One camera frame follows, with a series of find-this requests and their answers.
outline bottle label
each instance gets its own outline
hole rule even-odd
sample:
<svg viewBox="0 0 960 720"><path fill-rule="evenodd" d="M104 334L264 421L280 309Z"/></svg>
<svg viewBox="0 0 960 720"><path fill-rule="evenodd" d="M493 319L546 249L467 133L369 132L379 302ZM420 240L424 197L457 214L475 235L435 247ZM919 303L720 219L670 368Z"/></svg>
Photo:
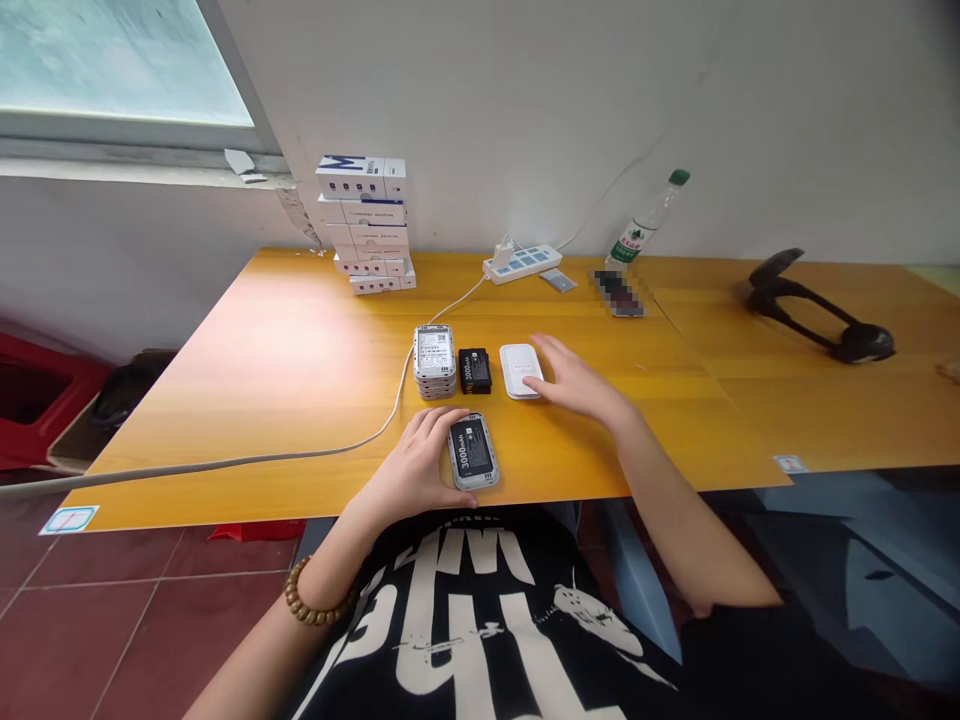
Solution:
<svg viewBox="0 0 960 720"><path fill-rule="evenodd" d="M610 257L617 262L633 262L640 254L643 247L647 244L655 230L648 230L640 227L636 223L630 223L630 226L623 231L623 235L617 240L617 244L610 251Z"/></svg>

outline graphic print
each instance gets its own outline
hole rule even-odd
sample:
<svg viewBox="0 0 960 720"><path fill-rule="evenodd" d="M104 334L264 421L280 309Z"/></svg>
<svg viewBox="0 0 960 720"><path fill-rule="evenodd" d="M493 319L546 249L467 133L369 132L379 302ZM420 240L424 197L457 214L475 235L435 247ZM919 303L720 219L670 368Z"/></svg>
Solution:
<svg viewBox="0 0 960 720"><path fill-rule="evenodd" d="M641 674L676 689L641 660L644 651L636 635L603 602L577 589L575 578L571 583L573 587L554 586L553 604L542 617L534 617L526 592L500 594L502 622L485 622L482 628L478 627L472 595L438 593L438 574L456 576L472 571L475 575L492 575L498 572L498 564L505 565L501 569L514 581L520 581L521 587L529 586L532 591L536 586L512 531L496 526L462 527L465 523L482 521L496 523L497 519L472 516L452 520L426 535L416 549L406 548L377 571L361 591L347 630L333 643L294 720L301 718L330 672L381 650L396 654L396 680L407 693L426 696L452 682L458 720L494 718L494 694L484 643L504 637L516 643L521 672L526 674L540 717L586 718L597 714L624 717L615 705L590 710L583 707L553 641L540 628L553 615L558 615L562 622L577 623L583 631L610 645L624 662ZM398 586L402 588L407 581L405 576L394 577L394 574L411 564L409 589L403 602L398 597L402 593ZM385 577L389 583L378 588ZM445 636L434 637L434 617L439 603L446 605L448 628ZM390 627L392 624L396 627L393 616L399 608L404 608L399 642L387 645Z"/></svg>

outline label sticker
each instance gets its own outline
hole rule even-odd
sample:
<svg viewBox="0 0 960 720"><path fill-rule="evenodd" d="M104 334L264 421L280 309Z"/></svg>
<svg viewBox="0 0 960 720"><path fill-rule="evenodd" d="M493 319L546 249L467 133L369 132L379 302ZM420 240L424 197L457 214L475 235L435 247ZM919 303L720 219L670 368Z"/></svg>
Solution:
<svg viewBox="0 0 960 720"><path fill-rule="evenodd" d="M85 505L76 508L60 508L40 531L41 535L60 535L70 532L82 532L90 524L99 505Z"/></svg>
<svg viewBox="0 0 960 720"><path fill-rule="evenodd" d="M773 459L777 461L780 469L787 473L787 475L810 472L807 470L807 466L800 462L800 458L796 455L774 455Z"/></svg>

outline hand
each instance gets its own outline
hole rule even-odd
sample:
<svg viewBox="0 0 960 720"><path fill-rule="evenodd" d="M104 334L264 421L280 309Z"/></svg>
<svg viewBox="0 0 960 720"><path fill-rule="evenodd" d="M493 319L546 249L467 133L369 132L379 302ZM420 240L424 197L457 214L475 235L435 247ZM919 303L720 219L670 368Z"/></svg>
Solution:
<svg viewBox="0 0 960 720"><path fill-rule="evenodd" d="M475 508L473 493L440 481L439 460L447 447L447 433L469 414L461 408L437 407L414 415L393 452L350 501L348 509L359 510L384 530L427 510Z"/></svg>
<svg viewBox="0 0 960 720"><path fill-rule="evenodd" d="M633 403L562 342L541 333L530 339L550 362L556 382L528 376L523 378L528 388L560 407L597 420L611 432L640 418Z"/></svg>

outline orange table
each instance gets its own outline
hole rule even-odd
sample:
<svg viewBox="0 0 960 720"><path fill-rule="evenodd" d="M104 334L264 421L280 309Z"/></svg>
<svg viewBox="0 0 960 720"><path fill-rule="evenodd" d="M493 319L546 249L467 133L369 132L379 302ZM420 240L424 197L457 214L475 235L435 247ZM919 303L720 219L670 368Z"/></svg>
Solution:
<svg viewBox="0 0 960 720"><path fill-rule="evenodd" d="M756 265L641 258L636 271L775 455L796 455L815 472L960 464L960 385L936 372L960 358L960 299L897 266L801 260L785 277L894 336L894 357L843 365L744 312L737 286ZM781 304L827 337L843 328L812 303Z"/></svg>
<svg viewBox="0 0 960 720"><path fill-rule="evenodd" d="M481 259L415 254L415 290L355 297L329 254L261 250L91 472L341 447L368 437L390 412L414 328L476 283ZM595 262L564 259L564 271L580 283L564 295L535 276L484 283L442 320L457 347L485 347L494 365L492 395L455 400L485 415L501 465L500 483L479 493L481 503L627 494L599 427L545 402L506 396L499 347L534 331L563 339L633 399L697 489L788 484L770 448L656 305L644 320L607 315L586 279ZM335 515L426 404L408 379L396 420L358 450L86 488L64 505L99 506L89 530Z"/></svg>

